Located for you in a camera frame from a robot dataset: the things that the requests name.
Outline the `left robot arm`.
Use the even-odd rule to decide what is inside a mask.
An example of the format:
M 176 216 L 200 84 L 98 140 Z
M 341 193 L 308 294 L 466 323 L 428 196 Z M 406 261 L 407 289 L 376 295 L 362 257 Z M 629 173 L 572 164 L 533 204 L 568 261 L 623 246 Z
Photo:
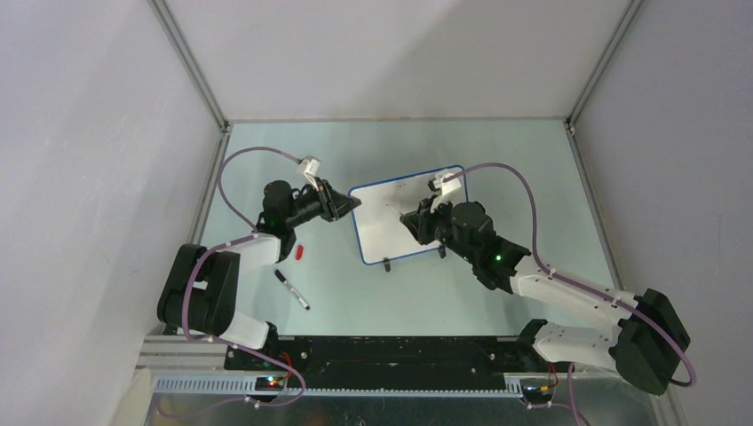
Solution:
M 178 249 L 157 318 L 167 326 L 247 347 L 247 359 L 259 369 L 276 366 L 281 346 L 268 337 L 271 324 L 237 309 L 241 275 L 285 260 L 296 244 L 298 226 L 317 217 L 336 222 L 360 205 L 360 199 L 334 190 L 325 179 L 300 189 L 283 180 L 267 184 L 251 235 L 214 248 L 187 243 Z

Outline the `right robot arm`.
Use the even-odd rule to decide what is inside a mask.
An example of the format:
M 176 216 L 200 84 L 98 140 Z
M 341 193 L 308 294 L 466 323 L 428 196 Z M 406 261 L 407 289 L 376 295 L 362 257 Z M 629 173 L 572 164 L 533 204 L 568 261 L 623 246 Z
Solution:
M 641 295 L 593 284 L 575 285 L 528 248 L 496 233 L 476 201 L 436 205 L 433 197 L 400 215 L 421 245 L 438 242 L 471 265 L 476 279 L 502 291 L 559 306 L 587 322 L 565 327 L 532 319 L 519 334 L 516 357 L 529 371 L 549 362 L 574 362 L 616 372 L 624 381 L 661 396 L 674 383 L 691 339 L 666 295 L 649 288 Z

